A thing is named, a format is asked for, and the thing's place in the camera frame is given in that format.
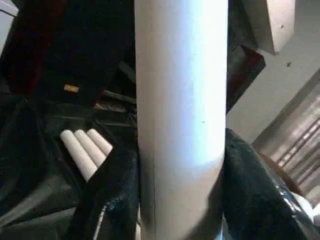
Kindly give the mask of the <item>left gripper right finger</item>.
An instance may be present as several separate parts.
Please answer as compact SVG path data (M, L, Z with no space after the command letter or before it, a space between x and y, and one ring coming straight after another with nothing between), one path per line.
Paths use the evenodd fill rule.
M312 222L250 144L225 131L223 211L234 240L310 240Z

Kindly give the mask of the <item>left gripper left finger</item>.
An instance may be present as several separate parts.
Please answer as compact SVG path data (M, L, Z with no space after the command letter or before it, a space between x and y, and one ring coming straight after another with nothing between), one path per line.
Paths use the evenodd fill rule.
M138 154L116 147L86 184L74 213L74 239L135 239L138 204Z

